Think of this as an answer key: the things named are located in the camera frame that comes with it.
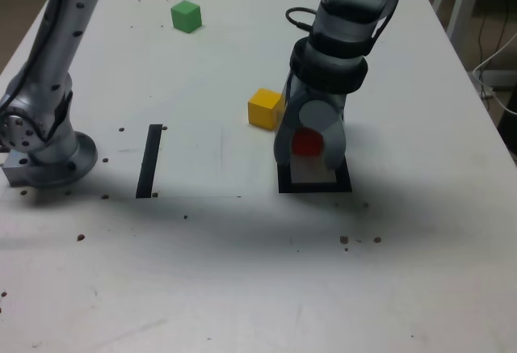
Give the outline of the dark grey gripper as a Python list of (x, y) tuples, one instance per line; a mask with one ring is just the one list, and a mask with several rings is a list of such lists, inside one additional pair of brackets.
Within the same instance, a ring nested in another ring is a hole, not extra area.
[[(297, 96), (307, 94), (311, 100), (302, 108), (290, 103)], [(292, 139), (297, 129), (305, 128), (318, 132), (323, 139), (323, 160), (327, 168), (339, 168), (345, 158), (346, 136), (343, 127), (347, 95), (336, 95), (316, 90), (302, 82), (296, 75), (286, 80), (287, 107), (279, 112), (275, 127), (274, 156), (278, 165), (288, 165), (292, 155)]]

